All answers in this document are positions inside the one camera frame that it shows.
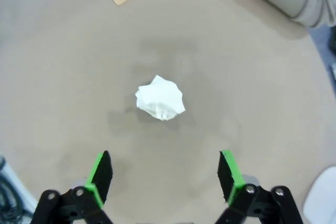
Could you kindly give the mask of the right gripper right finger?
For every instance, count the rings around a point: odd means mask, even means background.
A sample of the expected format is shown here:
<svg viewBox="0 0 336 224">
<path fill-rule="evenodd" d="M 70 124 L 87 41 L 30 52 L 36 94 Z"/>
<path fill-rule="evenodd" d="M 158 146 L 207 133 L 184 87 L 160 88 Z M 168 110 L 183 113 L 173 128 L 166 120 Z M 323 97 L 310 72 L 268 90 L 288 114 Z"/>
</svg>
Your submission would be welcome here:
<svg viewBox="0 0 336 224">
<path fill-rule="evenodd" d="M 244 223 L 248 217 L 260 223 L 303 223 L 290 189 L 267 191 L 246 182 L 230 150 L 220 151 L 217 175 L 228 204 L 217 223 Z"/>
</svg>

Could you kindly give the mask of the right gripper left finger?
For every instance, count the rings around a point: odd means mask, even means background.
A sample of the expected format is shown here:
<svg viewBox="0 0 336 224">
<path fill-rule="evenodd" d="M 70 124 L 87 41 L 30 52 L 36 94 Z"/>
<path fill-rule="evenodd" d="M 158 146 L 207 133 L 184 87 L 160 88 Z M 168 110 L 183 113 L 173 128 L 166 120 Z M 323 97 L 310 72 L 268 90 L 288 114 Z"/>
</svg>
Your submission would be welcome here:
<svg viewBox="0 0 336 224">
<path fill-rule="evenodd" d="M 84 185 L 60 194 L 56 190 L 44 191 L 33 214 L 33 223 L 112 223 L 103 211 L 113 178 L 108 151 L 97 155 Z"/>
</svg>

